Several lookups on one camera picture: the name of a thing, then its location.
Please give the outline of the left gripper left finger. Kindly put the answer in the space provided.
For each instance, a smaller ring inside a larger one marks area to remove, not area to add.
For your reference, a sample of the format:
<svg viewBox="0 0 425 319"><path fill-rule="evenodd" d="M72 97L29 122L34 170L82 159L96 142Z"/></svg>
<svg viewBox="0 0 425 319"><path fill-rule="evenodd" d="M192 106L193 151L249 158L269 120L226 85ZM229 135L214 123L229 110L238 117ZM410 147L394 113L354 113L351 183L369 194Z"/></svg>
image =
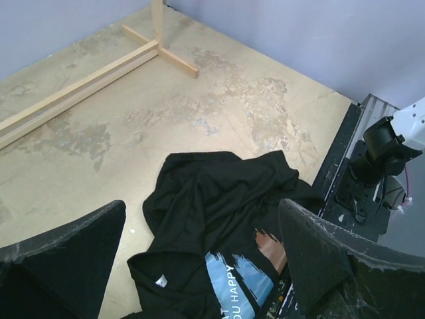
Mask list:
<svg viewBox="0 0 425 319"><path fill-rule="evenodd" d="M1 248L1 317L97 318L125 220L115 200Z"/></svg>

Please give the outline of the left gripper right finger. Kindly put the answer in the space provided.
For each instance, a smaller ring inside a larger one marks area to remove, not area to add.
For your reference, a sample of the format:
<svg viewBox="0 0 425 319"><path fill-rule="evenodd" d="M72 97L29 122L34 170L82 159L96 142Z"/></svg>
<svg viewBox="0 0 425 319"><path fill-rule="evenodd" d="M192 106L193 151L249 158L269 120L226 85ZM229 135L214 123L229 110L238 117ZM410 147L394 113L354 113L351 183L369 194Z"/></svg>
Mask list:
<svg viewBox="0 0 425 319"><path fill-rule="evenodd" d="M424 258L336 226L290 199L280 232L306 318L423 318Z"/></svg>

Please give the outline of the black t shirt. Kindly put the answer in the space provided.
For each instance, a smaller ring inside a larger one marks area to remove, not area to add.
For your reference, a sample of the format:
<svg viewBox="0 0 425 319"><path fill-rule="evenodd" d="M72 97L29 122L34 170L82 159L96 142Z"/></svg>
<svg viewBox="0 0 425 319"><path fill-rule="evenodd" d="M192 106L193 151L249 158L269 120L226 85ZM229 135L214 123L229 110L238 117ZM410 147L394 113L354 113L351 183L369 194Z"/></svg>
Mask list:
<svg viewBox="0 0 425 319"><path fill-rule="evenodd" d="M286 254L281 200L310 211L323 198L281 151L242 159L231 152L167 156L143 202L150 247L127 264L137 318L255 318L280 281Z"/></svg>

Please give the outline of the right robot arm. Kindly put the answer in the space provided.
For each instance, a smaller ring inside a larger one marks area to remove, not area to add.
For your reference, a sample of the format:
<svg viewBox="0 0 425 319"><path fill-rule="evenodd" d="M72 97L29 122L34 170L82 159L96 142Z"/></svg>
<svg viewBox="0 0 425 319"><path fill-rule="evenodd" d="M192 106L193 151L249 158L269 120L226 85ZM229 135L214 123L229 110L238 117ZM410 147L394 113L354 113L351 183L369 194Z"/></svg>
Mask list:
<svg viewBox="0 0 425 319"><path fill-rule="evenodd" d="M424 99L384 116L363 134L366 152L351 164L351 176L367 187L398 175L424 150Z"/></svg>

